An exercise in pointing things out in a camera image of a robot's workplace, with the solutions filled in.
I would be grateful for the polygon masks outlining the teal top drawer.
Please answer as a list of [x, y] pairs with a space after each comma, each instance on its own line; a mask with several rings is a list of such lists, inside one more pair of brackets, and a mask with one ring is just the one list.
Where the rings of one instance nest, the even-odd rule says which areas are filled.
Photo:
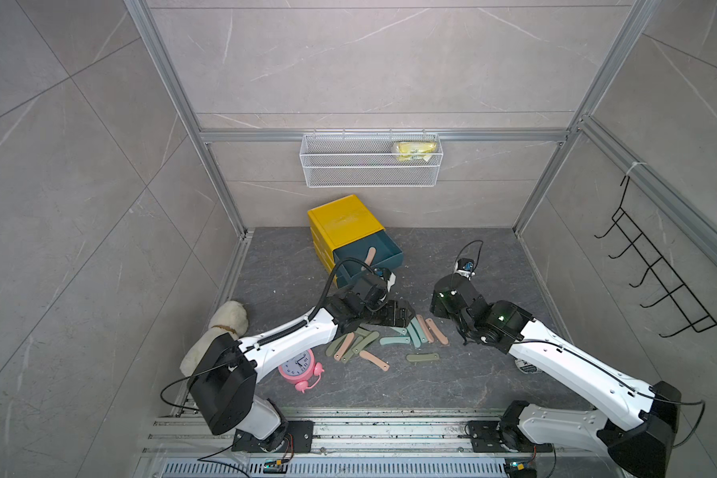
[[[333, 256], [336, 263], [348, 257], [366, 260], [366, 255], [370, 247], [376, 247], [376, 257], [374, 257], [374, 262], [372, 262], [370, 266], [386, 268], [392, 271], [402, 266], [404, 262], [402, 249], [400, 249], [384, 230], [358, 239], [355, 242], [337, 249], [333, 253]], [[362, 273], [364, 273], [364, 270], [362, 270], [362, 267], [356, 262], [349, 261], [343, 264], [336, 273], [338, 287], [343, 288], [344, 286], [354, 283], [355, 279]]]

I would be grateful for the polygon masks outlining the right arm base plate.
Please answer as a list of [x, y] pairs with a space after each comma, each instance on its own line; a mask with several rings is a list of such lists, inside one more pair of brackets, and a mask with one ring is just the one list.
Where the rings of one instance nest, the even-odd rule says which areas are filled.
[[535, 444], [514, 427], [501, 428], [498, 420], [470, 420], [465, 434], [475, 453], [552, 453], [552, 444]]

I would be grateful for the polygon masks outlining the pink knife cluster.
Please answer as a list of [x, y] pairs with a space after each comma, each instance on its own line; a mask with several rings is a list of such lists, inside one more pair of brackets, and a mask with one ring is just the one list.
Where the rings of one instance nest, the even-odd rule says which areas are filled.
[[425, 338], [425, 341], [427, 343], [433, 344], [435, 342], [435, 338], [434, 338], [432, 332], [430, 332], [430, 329], [428, 328], [428, 326], [426, 325], [424, 318], [422, 318], [422, 316], [420, 316], [420, 315], [417, 315], [416, 320], [417, 320], [420, 332], [421, 332], [422, 336]]
[[348, 350], [350, 350], [355, 338], [355, 333], [346, 334], [344, 340], [341, 342], [340, 346], [338, 347], [338, 350], [334, 354], [334, 360], [340, 362], [344, 358], [344, 356], [346, 356], [346, 353], [348, 352]]
[[433, 319], [426, 319], [425, 320], [426, 325], [431, 330], [432, 334], [435, 336], [436, 340], [442, 344], [442, 346], [448, 347], [450, 345], [450, 342], [448, 338], [441, 332], [440, 328], [436, 325], [436, 322]]

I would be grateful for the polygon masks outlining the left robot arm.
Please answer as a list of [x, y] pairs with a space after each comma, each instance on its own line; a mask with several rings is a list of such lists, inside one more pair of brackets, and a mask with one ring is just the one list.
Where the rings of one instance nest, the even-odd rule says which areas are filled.
[[362, 325], [404, 328], [416, 312], [408, 301], [390, 296], [396, 276], [362, 260], [358, 278], [336, 291], [332, 271], [316, 302], [304, 315], [268, 332], [247, 335], [244, 307], [229, 301], [213, 315], [204, 335], [179, 366], [198, 412], [213, 435], [241, 430], [267, 446], [288, 431], [283, 414], [256, 394], [256, 386], [279, 366], [332, 342]]

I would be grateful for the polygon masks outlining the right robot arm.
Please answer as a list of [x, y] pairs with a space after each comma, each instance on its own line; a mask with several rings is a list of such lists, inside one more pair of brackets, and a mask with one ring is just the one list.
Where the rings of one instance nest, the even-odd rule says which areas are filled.
[[497, 425], [503, 448], [521, 452], [563, 445], [605, 452], [635, 477], [663, 477], [673, 450], [679, 414], [687, 405], [668, 382], [632, 378], [556, 335], [509, 301], [489, 303], [472, 284], [479, 260], [456, 256], [453, 272], [436, 282], [433, 316], [454, 322], [466, 344], [494, 348], [555, 378], [593, 407], [547, 408], [515, 400]]

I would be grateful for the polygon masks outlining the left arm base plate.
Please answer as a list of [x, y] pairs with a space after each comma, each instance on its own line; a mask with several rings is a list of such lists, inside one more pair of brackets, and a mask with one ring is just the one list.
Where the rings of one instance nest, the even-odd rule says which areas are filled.
[[231, 450], [249, 453], [310, 453], [314, 425], [311, 420], [286, 421], [266, 439], [258, 439], [249, 432], [237, 430]]

